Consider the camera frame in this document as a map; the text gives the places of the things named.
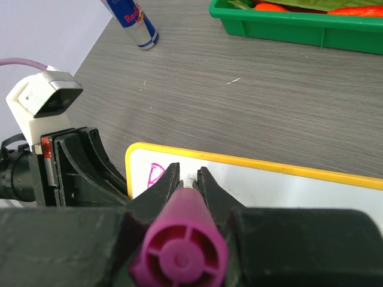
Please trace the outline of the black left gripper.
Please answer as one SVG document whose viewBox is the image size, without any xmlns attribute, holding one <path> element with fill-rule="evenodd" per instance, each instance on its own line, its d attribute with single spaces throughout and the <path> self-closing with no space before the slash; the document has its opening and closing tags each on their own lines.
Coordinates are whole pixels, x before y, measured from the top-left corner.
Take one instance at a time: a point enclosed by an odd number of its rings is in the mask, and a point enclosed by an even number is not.
<svg viewBox="0 0 383 287">
<path fill-rule="evenodd" d="M 42 142 L 31 148 L 35 201 L 45 207 L 1 209 L 1 285 L 111 286 L 179 183 L 179 164 L 129 202 L 97 128 L 52 134 L 53 158 Z"/>
</svg>

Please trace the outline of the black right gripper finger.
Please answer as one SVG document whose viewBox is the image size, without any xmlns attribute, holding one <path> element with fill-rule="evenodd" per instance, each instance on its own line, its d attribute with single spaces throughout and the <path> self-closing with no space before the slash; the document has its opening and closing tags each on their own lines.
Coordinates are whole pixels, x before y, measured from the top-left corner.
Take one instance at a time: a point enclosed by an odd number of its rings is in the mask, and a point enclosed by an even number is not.
<svg viewBox="0 0 383 287">
<path fill-rule="evenodd" d="M 364 212 L 246 207 L 206 167 L 196 186 L 229 248 L 224 286 L 382 285 L 382 235 Z"/>
</svg>

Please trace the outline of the yellow framed whiteboard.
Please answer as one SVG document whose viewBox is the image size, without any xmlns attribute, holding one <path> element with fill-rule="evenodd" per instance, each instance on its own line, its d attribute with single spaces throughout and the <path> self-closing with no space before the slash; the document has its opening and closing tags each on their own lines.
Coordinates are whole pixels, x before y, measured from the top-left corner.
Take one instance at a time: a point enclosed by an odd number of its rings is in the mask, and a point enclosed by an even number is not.
<svg viewBox="0 0 383 287">
<path fill-rule="evenodd" d="M 382 220 L 382 179 L 251 158 L 137 142 L 125 154 L 128 194 L 155 184 L 171 163 L 180 177 L 207 167 L 217 183 L 246 206 L 332 207 L 362 210 Z"/>
</svg>

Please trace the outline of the pink capped marker pen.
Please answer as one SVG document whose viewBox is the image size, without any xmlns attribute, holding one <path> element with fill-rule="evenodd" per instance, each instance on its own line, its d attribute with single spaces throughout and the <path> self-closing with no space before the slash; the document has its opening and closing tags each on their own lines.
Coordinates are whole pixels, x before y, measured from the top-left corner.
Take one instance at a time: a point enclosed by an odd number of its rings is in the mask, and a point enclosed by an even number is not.
<svg viewBox="0 0 383 287">
<path fill-rule="evenodd" d="M 221 286 L 229 249 L 197 188 L 181 181 L 129 267 L 137 286 Z"/>
</svg>

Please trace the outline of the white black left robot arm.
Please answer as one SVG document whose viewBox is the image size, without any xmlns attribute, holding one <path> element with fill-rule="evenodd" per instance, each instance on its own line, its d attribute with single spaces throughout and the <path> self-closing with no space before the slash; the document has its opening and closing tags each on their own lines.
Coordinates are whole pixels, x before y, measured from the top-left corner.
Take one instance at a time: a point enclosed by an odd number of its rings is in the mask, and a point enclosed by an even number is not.
<svg viewBox="0 0 383 287">
<path fill-rule="evenodd" d="M 38 206 L 118 207 L 129 202 L 124 176 L 113 165 L 93 127 L 41 136 L 29 146 L 22 134 L 1 144 L 1 198 Z"/>
</svg>

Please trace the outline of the red bull drink can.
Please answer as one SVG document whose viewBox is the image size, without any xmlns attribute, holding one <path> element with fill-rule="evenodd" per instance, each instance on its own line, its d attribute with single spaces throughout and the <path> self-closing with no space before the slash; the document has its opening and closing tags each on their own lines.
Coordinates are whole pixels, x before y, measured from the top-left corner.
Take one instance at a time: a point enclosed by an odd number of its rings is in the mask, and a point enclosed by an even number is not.
<svg viewBox="0 0 383 287">
<path fill-rule="evenodd" d="M 159 33 L 143 9 L 134 0 L 101 0 L 138 48 L 149 50 L 159 40 Z"/>
</svg>

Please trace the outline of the green plastic vegetable tray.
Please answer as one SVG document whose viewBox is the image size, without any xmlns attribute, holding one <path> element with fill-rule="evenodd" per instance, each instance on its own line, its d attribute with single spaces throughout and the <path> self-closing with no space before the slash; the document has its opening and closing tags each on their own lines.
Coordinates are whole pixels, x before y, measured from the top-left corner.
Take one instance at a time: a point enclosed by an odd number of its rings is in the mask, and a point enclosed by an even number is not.
<svg viewBox="0 0 383 287">
<path fill-rule="evenodd" d="M 228 1 L 212 1 L 209 13 L 229 35 L 382 54 L 381 18 L 241 10 Z"/>
</svg>

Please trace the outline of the orange carrot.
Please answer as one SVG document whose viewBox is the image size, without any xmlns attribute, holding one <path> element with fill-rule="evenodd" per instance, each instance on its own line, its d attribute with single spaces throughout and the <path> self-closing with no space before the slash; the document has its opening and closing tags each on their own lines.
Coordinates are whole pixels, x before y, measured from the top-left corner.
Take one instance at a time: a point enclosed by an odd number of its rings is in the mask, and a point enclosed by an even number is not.
<svg viewBox="0 0 383 287">
<path fill-rule="evenodd" d="M 281 5 L 268 3 L 268 2 L 260 2 L 256 4 L 254 7 L 256 11 L 270 11 L 270 12 L 289 12 L 288 9 L 284 8 Z"/>
</svg>

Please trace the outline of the red chili pepper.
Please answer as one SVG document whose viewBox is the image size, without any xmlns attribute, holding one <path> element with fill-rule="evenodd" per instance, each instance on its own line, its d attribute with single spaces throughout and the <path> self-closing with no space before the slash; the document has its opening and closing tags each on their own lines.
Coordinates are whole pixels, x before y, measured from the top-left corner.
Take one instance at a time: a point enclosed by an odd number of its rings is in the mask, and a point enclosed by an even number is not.
<svg viewBox="0 0 383 287">
<path fill-rule="evenodd" d="M 327 12 L 328 15 L 356 16 L 356 17 L 380 17 L 383 16 L 382 5 L 368 5 L 359 7 L 343 7 Z"/>
</svg>

